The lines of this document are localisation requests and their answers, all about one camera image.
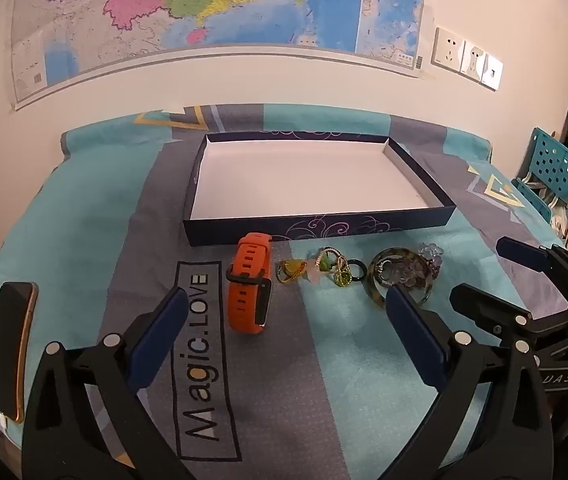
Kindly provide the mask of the tortoiseshell bangle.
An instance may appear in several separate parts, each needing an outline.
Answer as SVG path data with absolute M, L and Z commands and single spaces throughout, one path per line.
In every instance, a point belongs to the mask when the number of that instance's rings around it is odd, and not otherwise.
M 391 247 L 379 252 L 366 270 L 364 291 L 377 307 L 384 307 L 385 296 L 380 291 L 395 285 L 403 286 L 419 307 L 429 300 L 441 268 L 441 255 L 427 258 L 420 252 L 404 247 Z

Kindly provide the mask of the orange smart watch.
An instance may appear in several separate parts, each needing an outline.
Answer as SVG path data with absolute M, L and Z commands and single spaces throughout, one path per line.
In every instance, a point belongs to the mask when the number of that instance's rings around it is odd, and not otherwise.
M 248 233 L 237 244 L 226 270 L 229 282 L 226 313 L 237 333 L 260 334 L 267 323 L 271 295 L 271 237 Z

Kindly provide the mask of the blue perforated plastic chair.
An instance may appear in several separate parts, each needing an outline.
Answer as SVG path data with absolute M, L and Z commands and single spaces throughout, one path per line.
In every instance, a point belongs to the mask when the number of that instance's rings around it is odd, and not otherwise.
M 568 148 L 542 129 L 534 128 L 525 160 L 526 174 L 512 183 L 550 223 L 558 204 L 568 208 Z

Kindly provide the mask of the black smartphone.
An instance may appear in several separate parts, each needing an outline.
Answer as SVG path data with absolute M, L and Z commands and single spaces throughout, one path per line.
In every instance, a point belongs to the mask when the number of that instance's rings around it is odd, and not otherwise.
M 26 354 L 38 292 L 33 282 L 0 287 L 0 413 L 13 422 L 25 417 Z

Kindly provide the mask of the teal grey bedsheet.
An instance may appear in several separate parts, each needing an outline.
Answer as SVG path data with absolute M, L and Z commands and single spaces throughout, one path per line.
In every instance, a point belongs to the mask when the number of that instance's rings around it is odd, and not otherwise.
M 68 131 L 0 249 L 0 427 L 27 479 L 551 477 L 539 352 L 566 309 L 500 238 L 551 228 L 474 134 L 295 105 Z

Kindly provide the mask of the navy shallow box tray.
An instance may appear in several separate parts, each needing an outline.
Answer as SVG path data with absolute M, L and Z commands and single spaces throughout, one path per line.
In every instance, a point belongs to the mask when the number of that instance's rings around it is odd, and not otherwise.
M 445 226 L 455 203 L 390 136 L 224 132 L 204 136 L 184 203 L 191 246 L 250 232 L 326 240 Z

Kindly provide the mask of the white wall switch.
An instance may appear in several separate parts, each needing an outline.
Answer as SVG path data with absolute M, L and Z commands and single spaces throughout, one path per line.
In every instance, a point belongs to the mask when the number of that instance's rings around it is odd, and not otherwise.
M 503 67 L 503 63 L 498 58 L 492 54 L 487 54 L 480 83 L 486 88 L 497 91 L 500 88 Z

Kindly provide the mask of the white wall socket middle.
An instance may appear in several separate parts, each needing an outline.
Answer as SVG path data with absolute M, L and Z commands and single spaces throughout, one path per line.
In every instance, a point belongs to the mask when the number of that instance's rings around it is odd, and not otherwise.
M 460 73 L 474 81 L 482 80 L 487 52 L 481 47 L 467 41 L 464 46 Z

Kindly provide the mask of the white wall socket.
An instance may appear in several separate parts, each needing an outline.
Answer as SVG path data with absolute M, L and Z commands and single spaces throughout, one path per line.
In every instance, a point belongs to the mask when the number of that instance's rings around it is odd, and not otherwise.
M 437 27 L 434 38 L 432 63 L 446 70 L 459 73 L 466 41 L 450 30 Z
M 481 47 L 467 41 L 464 46 L 460 73 L 474 81 L 482 80 L 487 52 Z

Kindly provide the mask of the wall map poster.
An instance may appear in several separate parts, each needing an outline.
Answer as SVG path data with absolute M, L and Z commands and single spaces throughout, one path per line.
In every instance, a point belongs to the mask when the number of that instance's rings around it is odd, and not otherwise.
M 199 49 L 320 49 L 413 68 L 424 0 L 14 0 L 16 99 Z

